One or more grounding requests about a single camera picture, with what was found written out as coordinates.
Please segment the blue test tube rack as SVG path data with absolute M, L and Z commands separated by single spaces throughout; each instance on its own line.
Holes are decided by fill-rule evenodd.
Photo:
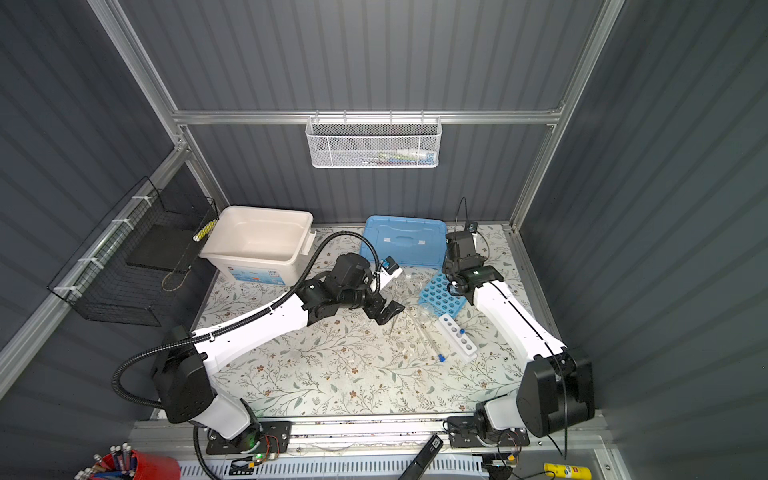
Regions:
M 448 281 L 443 273 L 436 274 L 421 290 L 418 304 L 430 314 L 440 317 L 448 315 L 456 319 L 466 305 L 462 296 L 453 296 L 448 290 Z

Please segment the small white tube rack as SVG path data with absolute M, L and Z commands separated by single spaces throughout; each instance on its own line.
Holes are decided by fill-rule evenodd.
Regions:
M 438 331 L 465 363 L 471 362 L 477 357 L 477 346 L 466 332 L 463 335 L 459 334 L 459 330 L 464 328 L 453 317 L 448 314 L 441 315 L 435 324 Z

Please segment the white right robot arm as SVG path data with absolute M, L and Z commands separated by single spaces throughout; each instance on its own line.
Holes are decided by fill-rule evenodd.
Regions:
M 479 252 L 475 222 L 446 235 L 442 272 L 447 291 L 465 298 L 519 354 L 523 376 L 517 390 L 480 402 L 479 436 L 496 442 L 504 431 L 524 428 L 541 438 L 594 418 L 592 362 L 553 336 L 515 298 L 501 273 Z

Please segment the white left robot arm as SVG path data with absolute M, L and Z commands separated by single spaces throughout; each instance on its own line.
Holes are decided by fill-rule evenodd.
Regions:
M 171 331 L 162 345 L 121 364 L 111 386 L 124 400 L 164 410 L 172 423 L 206 428 L 233 449 L 253 452 L 265 444 L 265 431 L 245 400 L 215 385 L 215 375 L 249 351 L 341 309 L 360 309 L 378 325 L 385 325 L 404 309 L 382 295 L 402 271 L 392 257 L 368 261 L 357 253 L 342 254 L 330 270 L 316 275 L 304 270 L 288 292 L 257 310 L 191 333 Z M 122 384 L 128 368 L 145 359 L 154 361 L 154 400 L 132 394 Z

